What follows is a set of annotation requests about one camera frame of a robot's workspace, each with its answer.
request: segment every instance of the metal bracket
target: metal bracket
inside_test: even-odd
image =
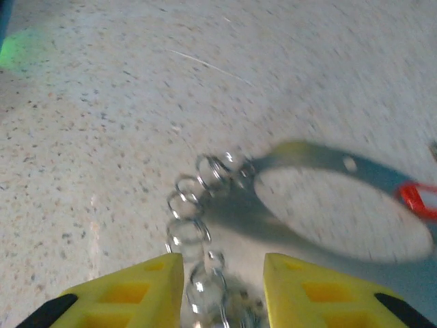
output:
[[[282,143],[262,158],[247,165],[255,168],[255,175],[279,167],[309,167],[344,174],[363,181],[390,196],[398,186],[413,178],[357,154],[321,146],[306,141]],[[212,202],[209,220],[259,240],[280,240],[305,260],[361,277],[392,288],[405,297],[413,307],[437,323],[437,256],[418,262],[381,264],[364,262],[327,251],[284,227],[255,194],[254,180],[245,189],[235,188],[226,200]],[[437,238],[437,226],[427,223]]]

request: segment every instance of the yellow claw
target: yellow claw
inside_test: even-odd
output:
[[[282,254],[266,254],[271,328],[407,328],[376,298],[388,288]]]
[[[78,297],[51,328],[178,328],[181,254],[166,254],[66,290]]]

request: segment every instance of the metal plate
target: metal plate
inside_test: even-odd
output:
[[[265,157],[252,160],[251,164],[254,165],[257,175],[268,170],[290,166],[333,171],[365,182],[390,196],[399,185],[414,180],[362,156],[305,141],[283,143]],[[205,221],[212,229],[214,226],[218,229],[217,232],[212,232],[214,240],[220,238],[221,228],[222,231],[236,233],[236,236],[241,236],[242,239],[249,238],[251,241],[256,241],[250,246],[252,254],[246,257],[246,261],[250,262],[251,257],[256,257],[259,252],[278,250],[382,284],[398,292],[423,315],[437,323],[435,253],[424,260],[400,264],[365,262],[334,254],[300,237],[277,220],[255,194],[253,181],[251,180],[246,188],[235,188],[226,198],[217,198],[212,202]],[[430,223],[427,226],[436,240],[436,226]],[[238,247],[233,247],[231,252],[238,253]]]

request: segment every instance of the floor scratch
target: floor scratch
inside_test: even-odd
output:
[[[228,75],[228,76],[230,76],[230,77],[233,77],[233,78],[235,78],[235,79],[237,79],[237,80],[243,81],[243,82],[245,82],[245,83],[247,83],[247,84],[249,84],[250,86],[253,87],[253,84],[252,84],[251,82],[247,81],[246,79],[243,79],[243,78],[239,77],[238,75],[234,75],[234,74],[232,74],[232,73],[230,73],[230,72],[227,72],[227,71],[225,71],[225,70],[222,70],[221,68],[218,68],[217,66],[214,66],[214,65],[212,65],[212,64],[209,64],[209,63],[206,62],[206,61],[203,61],[203,60],[200,60],[200,59],[194,58],[193,56],[186,55],[186,54],[184,54],[184,53],[180,53],[179,51],[176,51],[176,50],[171,50],[171,49],[166,49],[166,50],[167,50],[167,51],[170,51],[171,53],[175,53],[176,55],[180,55],[180,56],[182,56],[182,57],[184,57],[184,58],[188,58],[188,59],[194,60],[195,62],[198,62],[198,63],[200,63],[200,64],[206,65],[207,67],[210,67],[210,68],[213,68],[213,69],[215,69],[215,70],[218,70],[219,72],[221,72],[221,73],[223,73],[223,74],[226,74],[226,75]]]

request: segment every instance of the red plastic clip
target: red plastic clip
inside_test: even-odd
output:
[[[397,190],[396,196],[421,219],[437,221],[437,187],[407,182]]]

